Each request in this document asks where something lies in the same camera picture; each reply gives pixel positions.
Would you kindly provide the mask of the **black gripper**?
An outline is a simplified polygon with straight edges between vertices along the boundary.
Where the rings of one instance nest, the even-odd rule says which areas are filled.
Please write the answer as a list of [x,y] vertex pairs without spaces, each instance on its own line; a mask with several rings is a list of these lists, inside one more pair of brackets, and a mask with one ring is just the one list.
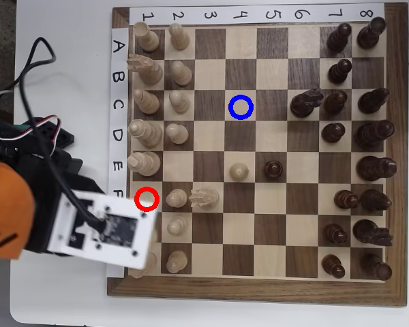
[[33,225],[25,249],[35,253],[47,253],[62,190],[49,168],[27,168],[22,171],[22,177],[30,186],[35,199]]

